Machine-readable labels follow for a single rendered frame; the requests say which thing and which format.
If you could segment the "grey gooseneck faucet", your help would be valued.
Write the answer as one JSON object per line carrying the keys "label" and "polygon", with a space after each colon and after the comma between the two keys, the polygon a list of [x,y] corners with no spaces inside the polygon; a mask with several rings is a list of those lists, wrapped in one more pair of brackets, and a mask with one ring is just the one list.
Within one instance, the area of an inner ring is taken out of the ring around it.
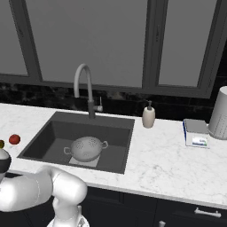
{"label": "grey gooseneck faucet", "polygon": [[85,71],[86,78],[87,78],[87,90],[88,90],[88,112],[89,112],[89,118],[94,119],[95,118],[95,112],[102,112],[103,106],[102,104],[99,104],[98,106],[94,105],[94,99],[93,99],[93,93],[92,93],[92,82],[91,82],[91,72],[90,68],[86,64],[81,64],[77,67],[75,76],[74,76],[74,97],[79,98],[80,97],[80,91],[79,91],[79,80],[82,74],[82,71]]}

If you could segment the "grey metal colander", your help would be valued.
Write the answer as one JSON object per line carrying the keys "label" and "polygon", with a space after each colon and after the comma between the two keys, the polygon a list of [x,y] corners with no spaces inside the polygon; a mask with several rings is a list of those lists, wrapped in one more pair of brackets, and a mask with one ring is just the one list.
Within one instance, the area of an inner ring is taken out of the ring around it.
{"label": "grey metal colander", "polygon": [[63,152],[80,162],[89,162],[99,157],[107,147],[107,141],[101,142],[96,137],[81,137],[76,139],[70,147],[65,147]]}

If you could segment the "dark grey sink basin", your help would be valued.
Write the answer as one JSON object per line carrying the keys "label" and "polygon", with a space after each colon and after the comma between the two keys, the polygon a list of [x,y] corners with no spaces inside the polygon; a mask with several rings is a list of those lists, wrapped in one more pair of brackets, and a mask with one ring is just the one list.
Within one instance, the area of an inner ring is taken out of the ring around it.
{"label": "dark grey sink basin", "polygon": [[[20,159],[90,168],[123,174],[129,154],[134,119],[56,112],[19,154]],[[96,137],[109,146],[92,163],[82,163],[64,154],[80,137]]]}

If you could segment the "beige soap dispenser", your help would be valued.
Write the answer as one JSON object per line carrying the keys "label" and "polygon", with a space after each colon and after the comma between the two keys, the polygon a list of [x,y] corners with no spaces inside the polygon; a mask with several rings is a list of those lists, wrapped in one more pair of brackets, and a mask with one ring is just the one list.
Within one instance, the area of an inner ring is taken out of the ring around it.
{"label": "beige soap dispenser", "polygon": [[148,101],[148,106],[144,109],[142,115],[143,126],[150,129],[155,121],[155,109],[152,107],[152,101]]}

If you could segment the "grey framed window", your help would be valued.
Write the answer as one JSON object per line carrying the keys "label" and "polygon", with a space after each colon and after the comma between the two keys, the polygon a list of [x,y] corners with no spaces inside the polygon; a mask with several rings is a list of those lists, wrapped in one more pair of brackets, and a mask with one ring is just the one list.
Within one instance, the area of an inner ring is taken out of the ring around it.
{"label": "grey framed window", "polygon": [[227,0],[0,0],[0,82],[209,98]]}

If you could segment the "white and blue box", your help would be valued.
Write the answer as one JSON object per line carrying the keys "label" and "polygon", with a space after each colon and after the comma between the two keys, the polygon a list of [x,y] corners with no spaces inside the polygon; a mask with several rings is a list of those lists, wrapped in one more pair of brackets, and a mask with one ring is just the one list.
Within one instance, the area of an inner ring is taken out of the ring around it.
{"label": "white and blue box", "polygon": [[205,121],[184,119],[183,129],[186,146],[209,148],[209,133]]}

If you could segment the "dark cabinet door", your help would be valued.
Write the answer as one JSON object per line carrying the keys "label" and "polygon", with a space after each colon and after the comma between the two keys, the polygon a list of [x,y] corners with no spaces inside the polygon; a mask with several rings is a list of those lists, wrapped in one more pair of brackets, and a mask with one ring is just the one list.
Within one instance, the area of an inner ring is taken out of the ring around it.
{"label": "dark cabinet door", "polygon": [[156,206],[155,198],[89,187],[82,214],[90,227],[153,227]]}

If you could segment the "white cylindrical appliance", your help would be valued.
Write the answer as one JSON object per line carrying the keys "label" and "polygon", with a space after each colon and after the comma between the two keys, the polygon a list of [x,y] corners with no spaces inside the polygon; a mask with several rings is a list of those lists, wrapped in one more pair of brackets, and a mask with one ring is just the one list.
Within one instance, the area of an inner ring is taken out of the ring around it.
{"label": "white cylindrical appliance", "polygon": [[208,132],[213,138],[227,140],[227,86],[221,87],[218,91]]}

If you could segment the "dark cabinet drawer front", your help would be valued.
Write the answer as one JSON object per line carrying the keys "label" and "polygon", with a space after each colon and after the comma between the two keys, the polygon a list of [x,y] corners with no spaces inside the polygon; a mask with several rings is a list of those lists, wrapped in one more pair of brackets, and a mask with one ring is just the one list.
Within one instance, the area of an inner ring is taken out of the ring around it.
{"label": "dark cabinet drawer front", "polygon": [[[217,210],[222,217],[196,215],[194,214],[196,207],[208,212]],[[227,227],[227,210],[178,201],[158,200],[154,227],[159,227],[159,221],[165,222],[165,227]]]}

